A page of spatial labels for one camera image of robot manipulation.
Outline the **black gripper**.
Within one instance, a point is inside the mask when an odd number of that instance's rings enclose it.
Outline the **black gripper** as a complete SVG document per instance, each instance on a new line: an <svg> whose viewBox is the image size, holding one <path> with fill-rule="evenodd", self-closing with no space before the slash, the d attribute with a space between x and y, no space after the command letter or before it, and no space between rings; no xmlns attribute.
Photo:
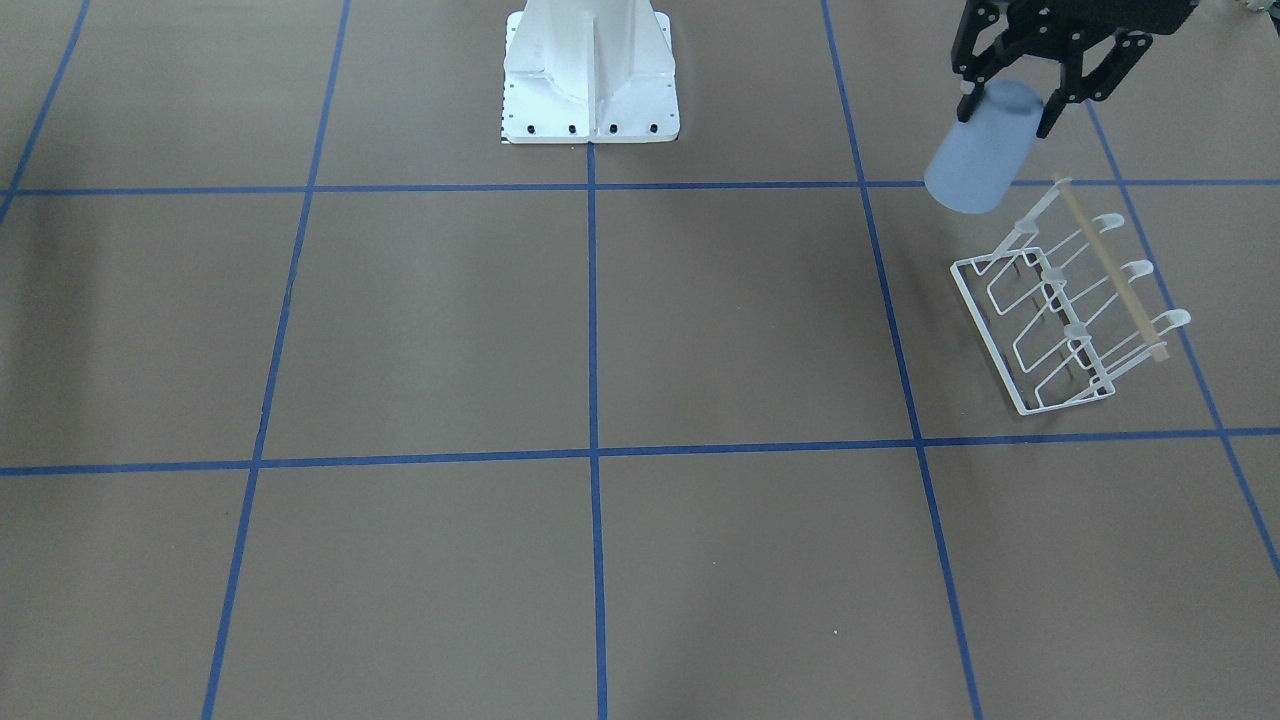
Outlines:
<svg viewBox="0 0 1280 720"><path fill-rule="evenodd" d="M986 83L1028 53L1034 38L1065 42L1059 87L1044 101L1037 138L1047 138L1069 105L1106 100L1149 50L1151 35L1175 33L1197 1L965 1L951 47L952 73L963 82L956 119L968 123L986 95ZM1005 29L979 49L980 33L1005 19ZM1114 35L1100 63L1084 72L1087 44Z"/></svg>

